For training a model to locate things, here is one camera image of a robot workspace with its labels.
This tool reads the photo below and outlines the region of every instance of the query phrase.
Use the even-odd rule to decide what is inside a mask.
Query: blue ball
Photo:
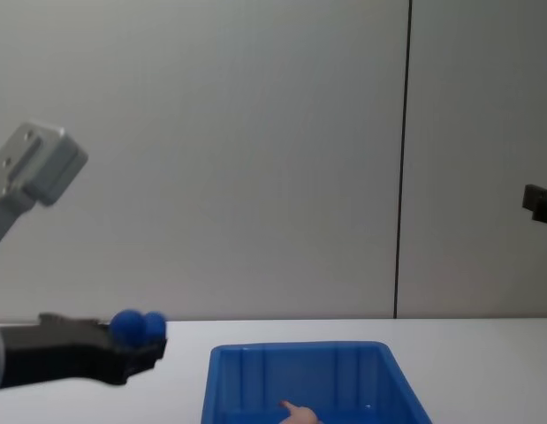
[[[111,335],[122,345],[141,347],[147,342],[147,325],[143,315],[132,309],[118,312],[110,321]]]
[[[167,337],[167,323],[165,315],[159,312],[149,312],[144,316],[146,321],[147,340],[160,342]]]

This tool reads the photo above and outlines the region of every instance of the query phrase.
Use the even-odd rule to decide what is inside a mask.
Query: black object
[[[82,377],[123,385],[163,357],[167,340],[138,348],[121,345],[108,326],[41,314],[38,325],[1,327],[5,370],[1,389]]]
[[[538,185],[526,185],[522,207],[532,211],[532,219],[535,221],[547,223],[547,190]]]

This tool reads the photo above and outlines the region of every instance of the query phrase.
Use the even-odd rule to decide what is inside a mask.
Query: white tabletop
[[[1,390],[0,424],[198,424],[212,347],[312,340],[389,345],[433,422],[547,423],[547,320],[338,320],[173,322],[154,371]]]

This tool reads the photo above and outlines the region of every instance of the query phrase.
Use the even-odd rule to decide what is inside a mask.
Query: blue plastic bin
[[[428,424],[385,344],[219,346],[210,355],[201,424],[278,424],[286,399],[324,424]]]

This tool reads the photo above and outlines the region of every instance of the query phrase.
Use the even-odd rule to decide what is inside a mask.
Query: black vertical line
[[[405,85],[403,89],[403,125],[400,134],[399,205],[397,210],[397,252],[395,253],[395,298],[393,300],[393,318],[397,318],[397,302],[399,301],[400,220],[403,211],[403,165],[405,164],[406,99],[408,96],[408,66],[411,56],[411,23],[413,21],[413,0],[408,0],[407,16]]]

